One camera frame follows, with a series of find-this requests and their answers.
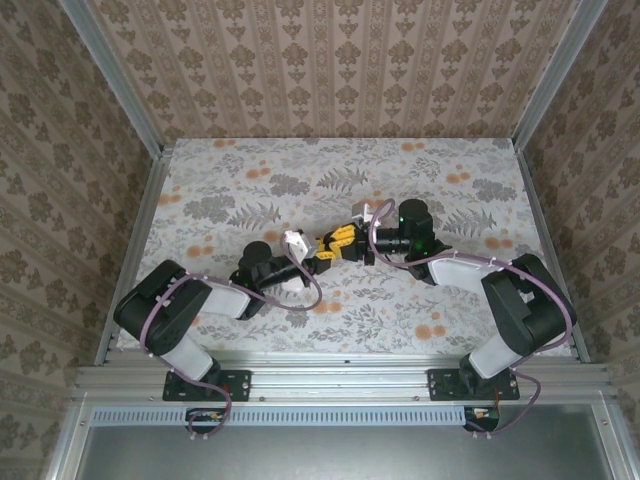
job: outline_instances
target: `black bracket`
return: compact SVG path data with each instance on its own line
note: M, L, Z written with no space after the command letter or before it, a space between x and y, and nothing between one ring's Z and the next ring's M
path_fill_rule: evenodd
M434 368L427 370L429 399L432 402L451 400L519 400L518 381L509 370L503 370L471 393L460 378L458 368Z
M248 402L251 370L221 370L217 386L229 393L233 402ZM167 372L162 391L165 402L223 402L224 397L210 388L196 387L175 373Z

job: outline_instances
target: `brown floral wallpaper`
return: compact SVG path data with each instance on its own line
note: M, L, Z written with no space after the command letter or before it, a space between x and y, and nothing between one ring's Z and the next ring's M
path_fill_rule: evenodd
M166 142L508 137L579 0L90 0Z
M93 362L150 159L56 1L0 1L0 478Z
M640 445L640 2L612 0L525 151L596 361Z

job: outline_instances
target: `wire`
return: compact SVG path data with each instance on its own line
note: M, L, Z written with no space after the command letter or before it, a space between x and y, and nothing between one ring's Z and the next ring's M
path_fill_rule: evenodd
M225 287L231 287L234 288L236 290L239 290L241 292L246 293L247 295L250 295L254 298L257 298L258 300L261 300L269 305L273 305L275 307L279 307L279 308L283 308L285 310L290 310L290 311L294 311L294 312L305 312L308 310L312 310L315 307L317 307L318 305L320 305L320 302L322 301L322 288L320 287L320 284L318 283L318 281L313 277L313 275L311 275L306 268L304 268L304 266L298 261L298 259L296 259L291 252L289 251L288 246L285 244L284 241L284 235L282 235L280 237L280 247L282 248L282 251L284 253L284 255L289 259L289 261L291 261L297 268L298 270L300 270L300 272L309 280L309 282L311 282L311 284L313 284L313 286L315 287L315 289L318 291L318 298L316 299L316 301L311 304L308 307L294 307L291 305L284 305L280 302L278 302L277 300L275 300L274 298L271 297L265 297L263 295L260 295L259 293L254 292L253 290L249 290L248 288L245 288L241 285L236 285L234 283L231 283L229 281L225 281L225 280L221 280L219 278L216 277L211 277L209 275L204 275L201 273L188 273L182 277L180 277L176 282L174 282L168 289L167 291L160 297L160 299L158 300L158 302L154 305L154 307L151 309L151 312L149 312L149 315L147 316L147 319L145 320L144 324L142 325L142 329L140 331L140 348L142 349L143 352L145 353L149 353L149 350L147 349L146 346L146 341L147 341L147 335L149 334L149 329L151 328L151 324L153 323L153 320L155 319L156 315L158 314L158 312L160 311L160 308L162 308L162 306L164 305L164 303L169 300L169 298L171 298L171 295L173 295L173 293L185 282L189 281L189 280L201 280L204 282L208 282L208 283L214 283L217 285L223 285ZM231 414L231 397L229 396L229 393L226 392L225 390L223 390L222 388L218 387L217 385L213 385L211 383L206 383L206 382L201 382L199 380L195 380L191 377L189 377L186 373L180 371L179 369L175 368L173 365L171 365L169 362L167 362L166 360L164 360L162 357L159 357L160 360L167 365L176 375L178 375L180 378L182 378L185 382L188 382L192 385L195 385L196 387L203 387L203 388L209 388L219 394L221 394L226 402L226 407L225 407L225 412L224 415L222 416L222 419L220 420L220 422L218 423L218 425L213 428L213 430L211 430L211 432L209 432L208 434L198 434L193 430L193 417L190 418L189 420L189 424L188 424L188 430L189 433L191 434L191 438L195 438L195 436L202 436L204 437L205 435L214 435L216 433L218 433L220 431L220 429L222 428L222 426L225 424L225 422L227 421L227 419L229 418L229 415Z
M382 211L385 207L387 208L387 211L384 213L384 215L382 215ZM505 270L508 270L510 272L515 273L516 275L520 276L520 278L524 279L524 280L528 280L529 282L533 283L536 287L538 287L540 290L542 290L551 300L553 300L553 302L558 306L558 308L560 309L560 311L562 312L562 316L564 317L564 321L565 321L565 332L564 335L562 336L562 338L560 338L559 340L552 342L548 345L544 345L541 348L539 348L538 350L536 350L534 353L539 353L539 352L544 352L547 350L550 350L552 348L558 347L562 344L564 344L565 342L567 342L569 340L569 338L571 338L571 333L573 332L573 322L571 321L571 315L569 314L569 311L567 310L567 307L564 305L562 299L553 291L551 290L550 287L548 287L545 283L541 282L540 280L538 280L536 277L534 277L533 275L528 274L527 272L520 270L519 268L514 267L513 265L510 265L508 263L502 262L500 260L496 260L496 259L489 259L489 258L485 258L485 257L480 257L477 255L469 255L469 254L465 254L465 253L458 253L458 252L454 252L454 253L440 253L438 255L435 255L433 257L429 257L429 258L423 258L420 260L415 260L412 262L403 262L403 263L398 263L398 262L392 262L386 258L384 258L384 256L382 256L380 254L380 252L378 251L378 249L375 246L375 236L376 236L376 222L379 219L384 219L386 217L388 217L391 212L393 211L395 207L395 201L391 198L385 200L382 205L380 205L376 211L373 214L373 217L371 217L371 226L369 227L369 244L371 245L371 250L373 251L374 256L380 260L382 263L386 263L387 265L391 265L392 267L411 267L414 265L422 265L425 263L430 263L433 262L434 260L439 260L439 259L443 259L443 258L463 258L463 259L467 259L467 260L474 260L476 262L483 262L483 263L487 263L489 265L495 265L497 267L503 268ZM525 408L520 412L520 414L513 420L511 421L509 424L505 425L504 427L501 427L497 430L494 430L493 432L485 432L484 429L482 427L479 427L478 425L474 424L473 422L467 422L469 423L471 426L473 426L474 428L477 428L479 431L486 433L486 436L489 438L491 435L497 435L499 433L503 433L506 432L508 430L510 430L511 428L513 428L520 420L522 420L522 418L529 412L529 410L531 409L531 407L533 406L533 404L538 400L538 397L540 396L540 393L542 391L542 385L540 384L540 382L529 376L529 375L525 375L524 373L520 373L518 371L515 370L515 367L521 365L522 363L524 363L526 360L528 360L531 357L531 355L529 355L528 357L523 357L520 360L518 360L517 362L513 363L509 369L511 370L511 372L517 376L520 377L522 379L525 380L529 380L533 383L536 384L536 391L533 394L533 396L531 397L531 399L529 400L529 403L527 403L527 405L525 406Z

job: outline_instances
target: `purple cable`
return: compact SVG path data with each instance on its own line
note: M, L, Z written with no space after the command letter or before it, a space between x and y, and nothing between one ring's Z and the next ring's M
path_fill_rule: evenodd
M382 209L385 207L389 207L387 212L381 216L382 213ZM369 229L369 244L371 245L371 250L373 251L374 256L380 260L382 263L386 263L387 265L390 265L392 267L411 267L414 265L422 265L425 263L430 263L433 262L434 260L439 260L441 258L463 258L463 259L467 259L467 260L475 260L477 262L484 262L487 263L488 265L496 265L500 268L504 268L505 270L509 270L510 272L515 273L516 275L519 275L521 278L528 280L529 282L533 283L536 287L540 288L540 290L542 290L544 293L547 294L547 296L549 298L551 298L551 300L553 300L553 302L558 306L558 308L560 309L560 311L562 312L562 316L564 317L564 321L565 321L565 333L562 336L561 339L549 344L549 345L544 345L541 348L539 348L538 350L536 350L536 352L534 353L538 353L538 352L544 352L546 350L550 350L552 348L558 347L560 345L562 345L563 343L565 343L566 341L569 340L569 338L571 338L571 332L573 331L573 323L571 322L571 315L569 314L569 311L567 310L567 307L564 305L564 303L562 302L562 299L556 295L556 293L551 290L551 288L549 288L547 285L545 285L543 282L541 282L540 280L538 280L537 278L535 278L534 276L528 274L527 272L524 272L522 270L520 270L519 268L514 267L513 265L510 265L508 263L505 262L501 262L500 260L496 260L496 259L490 259L490 258L485 258L485 257L480 257L477 255L469 255L469 254L464 254L464 253L440 253L436 256L430 257L430 258L423 258L420 260L415 260L413 262L404 262L404 263L399 263L399 262L392 262L390 260L387 260L386 258L384 258L384 256L382 256L380 254L380 252L378 251L378 249L375 246L375 234L376 234L376 226L375 223L376 221L380 218L386 218L389 216L389 214L391 213L391 211L393 211L395 207L395 201L391 198L387 199L384 201L384 203L382 205L380 205L376 211L373 214L373 217L371 218L371 228ZM507 424L504 427L499 428L498 430L495 430L493 432L486 432L487 436L489 435L497 435L499 433L503 433L506 432L507 430L510 430L512 427L514 427L520 420L522 420L522 417L524 417L527 412L531 409L531 407L533 406L533 404L538 400L538 397L540 396L540 392L542 391L542 385L540 384L540 382L533 378L530 377L529 375L525 375L524 373L520 373L517 372L515 370L515 367L517 367L518 365L521 365L523 362L525 362L526 360L528 360L531 357L531 355L529 357L523 357L520 360L518 360L517 362L515 362L513 365L511 365L509 367L509 369L511 370L511 372L516 375L517 377L523 378L525 380L529 380L533 383L536 384L536 391L533 394L533 396L531 397L531 399L529 400L529 403L525 406L525 408L522 410L522 412L520 412L520 414L509 424ZM478 425L473 424L472 422L469 422L472 426L478 428L480 431L484 431L481 427L479 427Z
M226 287L235 288L236 290L240 290L241 292L244 292L247 295L250 295L250 296L252 296L254 298L262 300L263 302L265 302L265 303L267 303L269 305L273 305L275 307L283 308L285 310L291 310L291 311L294 311L294 312L304 312L304 311L307 311L307 310L312 310L315 307L317 307L320 304L320 302L322 301L322 289L320 287L320 284L313 277L313 275L311 275L307 271L307 269L304 268L302 266L302 264L291 254L291 252L289 251L289 248L287 247L287 245L284 242L284 235L280 238L280 247L282 248L282 251L283 251L284 255L289 259L289 261L291 261L298 268L298 270L300 270L300 272L309 280L309 282L311 282L311 284L313 284L313 286L318 291L318 298L312 305L310 305L308 307L293 307L293 306L290 306L290 305L284 305L284 304L278 302L277 300L275 300L273 298L265 297L265 296L260 295L260 294L258 294L256 292L252 291L252 290L249 290L248 288L242 287L240 285L236 285L236 284L231 283L229 281L224 281L224 280L221 280L221 279L216 278L216 277L211 277L209 275L204 275L202 273L188 273L188 274L184 275L183 277L179 278L178 280L176 280L176 282L174 282L167 289L167 291L160 297L158 302L151 309L151 312L149 312L149 316L145 320L144 325L142 326L142 329L140 331L140 348L142 349L142 351L144 353L148 353L149 352L147 350L147 347L146 347L146 340L147 340L147 335L149 334L149 328L151 327L151 324L153 323L153 320L155 319L156 315L158 314L158 312L162 308L163 304L167 300L169 300L169 298L171 298L171 295L173 295L173 293L178 289L178 287L180 287L183 283L185 283L185 282L187 282L189 280L202 280L204 282L216 283L218 285L223 285L223 286L226 286ZM211 430L211 432L209 432L207 435L214 435L214 434L218 433L220 431L220 429L222 428L222 426L224 425L224 423L229 418L229 415L231 414L231 397L229 396L229 393L226 392L225 390L223 390L222 388L218 387L217 385L213 385L211 383L206 383L206 382L200 382L198 380L190 378L187 374L185 374L184 372L182 372L182 371L178 370L177 368L175 368L173 365L171 365L169 362L164 360L162 357L159 357L159 358L165 365L167 365L172 371L174 371L185 382L191 383L192 385L195 385L196 387L210 388L211 390L213 390L215 392L218 392L219 394L221 394L224 397L225 402L226 402L226 408L225 408L224 415L223 415L222 419L220 420L220 423L218 423L218 425L213 430ZM201 415L201 413L194 414L189 419L188 428L189 428L189 433L191 433L192 437L196 436L196 435L200 435L200 434L197 434L196 432L193 431L193 420L194 420L195 417L197 417L199 415Z

